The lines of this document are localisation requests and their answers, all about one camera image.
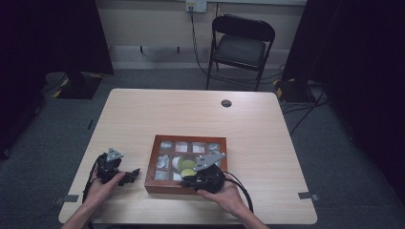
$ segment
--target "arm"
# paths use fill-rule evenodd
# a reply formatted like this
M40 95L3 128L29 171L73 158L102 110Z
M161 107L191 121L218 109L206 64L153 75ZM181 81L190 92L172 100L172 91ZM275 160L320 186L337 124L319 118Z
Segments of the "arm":
M268 229L261 220L250 212L239 194L238 187L234 183L225 182L223 189L216 194L206 192L203 189L198 190L197 194L203 198L215 201L218 206L237 218L247 229Z
M98 210L101 204L110 196L117 183L125 176L125 172L119 172L109 182L102 184L99 179L92 182L89 193L84 203L65 222L62 229L84 228L90 221L91 216Z

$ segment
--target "chair backrest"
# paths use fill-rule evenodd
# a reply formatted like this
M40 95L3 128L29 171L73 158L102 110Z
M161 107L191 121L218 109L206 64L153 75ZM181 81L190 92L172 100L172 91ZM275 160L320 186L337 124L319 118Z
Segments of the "chair backrest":
M216 17L212 22L212 31L241 36L266 42L272 42L274 29L265 21L244 18L231 14Z

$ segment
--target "wooden box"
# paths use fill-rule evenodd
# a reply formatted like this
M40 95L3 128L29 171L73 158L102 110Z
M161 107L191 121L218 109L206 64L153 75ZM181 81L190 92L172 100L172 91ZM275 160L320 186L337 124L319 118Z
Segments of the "wooden box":
M225 137L156 135L145 188L148 193L196 195L180 185L181 173L195 166L196 156L226 154ZM226 157L217 165L226 171Z

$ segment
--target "metal bracket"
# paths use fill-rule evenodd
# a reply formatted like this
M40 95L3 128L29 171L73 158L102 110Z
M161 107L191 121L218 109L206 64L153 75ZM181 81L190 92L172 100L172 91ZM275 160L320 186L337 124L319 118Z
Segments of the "metal bracket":
M225 153L199 156L197 157L197 165L196 167L194 167L194 171L198 172L204 170L210 167L211 165L215 164L215 162L220 161L224 157Z
M300 199L304 199L304 198L311 198L312 201L317 201L319 200L319 196L318 194L311 194L310 192L306 192L306 193L298 193L298 197Z
M113 148L110 148L110 149L108 149L108 154L107 154L106 161L109 162L109 161L113 161L115 159L119 159L119 158L122 158L122 157L124 157L124 154L116 151Z
M78 195L66 195L63 198L56 198L53 203L57 205L62 205L64 202L77 202Z

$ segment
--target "electrical outlet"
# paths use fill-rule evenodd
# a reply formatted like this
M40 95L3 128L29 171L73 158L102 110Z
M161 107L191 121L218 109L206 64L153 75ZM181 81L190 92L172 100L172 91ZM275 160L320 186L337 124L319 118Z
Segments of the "electrical outlet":
M206 2L197 1L197 12L206 12Z
M197 11L197 1L185 1L185 11Z
M185 1L185 11L206 12L206 1Z

